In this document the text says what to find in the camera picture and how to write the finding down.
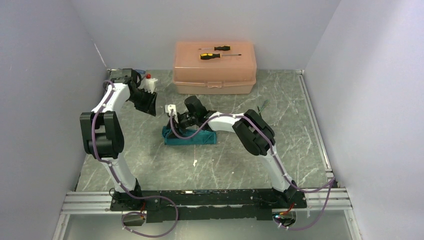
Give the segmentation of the teal cloth napkin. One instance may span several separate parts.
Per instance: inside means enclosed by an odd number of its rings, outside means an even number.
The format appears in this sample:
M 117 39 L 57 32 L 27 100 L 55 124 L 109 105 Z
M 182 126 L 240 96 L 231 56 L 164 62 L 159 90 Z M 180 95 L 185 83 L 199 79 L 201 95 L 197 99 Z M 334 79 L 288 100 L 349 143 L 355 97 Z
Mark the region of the teal cloth napkin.
M 188 146 L 188 145 L 214 145 L 217 143 L 217 133 L 214 131 L 200 130 L 192 136 L 197 130 L 187 129 L 185 132 L 175 129 L 179 136 L 187 138 L 181 139 L 175 136 L 170 126 L 162 127 L 162 137 L 164 144 L 168 146 Z

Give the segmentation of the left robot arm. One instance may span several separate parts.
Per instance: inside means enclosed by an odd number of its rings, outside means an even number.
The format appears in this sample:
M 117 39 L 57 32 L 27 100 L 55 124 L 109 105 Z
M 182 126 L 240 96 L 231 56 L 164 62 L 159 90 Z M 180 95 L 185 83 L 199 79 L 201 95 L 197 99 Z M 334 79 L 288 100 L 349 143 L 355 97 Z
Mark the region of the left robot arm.
M 114 184 L 115 200 L 123 201 L 131 210 L 143 205 L 144 196 L 123 155 L 125 138 L 119 115 L 124 103 L 130 102 L 136 110 L 156 116 L 157 83 L 158 79 L 145 71 L 110 69 L 103 82 L 102 99 L 79 117 L 85 152 L 106 168 Z

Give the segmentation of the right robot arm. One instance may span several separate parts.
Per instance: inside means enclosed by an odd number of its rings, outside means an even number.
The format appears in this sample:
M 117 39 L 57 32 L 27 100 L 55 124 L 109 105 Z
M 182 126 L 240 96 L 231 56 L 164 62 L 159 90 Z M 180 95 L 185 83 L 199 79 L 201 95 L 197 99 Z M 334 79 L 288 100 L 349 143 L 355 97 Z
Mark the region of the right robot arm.
M 172 104 L 165 108 L 169 126 L 177 138 L 183 139 L 182 133 L 192 126 L 198 126 L 199 129 L 187 136 L 188 140 L 201 130 L 236 134 L 251 155 L 261 158 L 270 177 L 276 203 L 287 208 L 295 201 L 297 185 L 277 153 L 275 132 L 256 111 L 249 109 L 244 113 L 233 114 L 207 110 L 195 95 L 186 98 L 184 104 L 187 112 L 183 114 L 178 113 Z

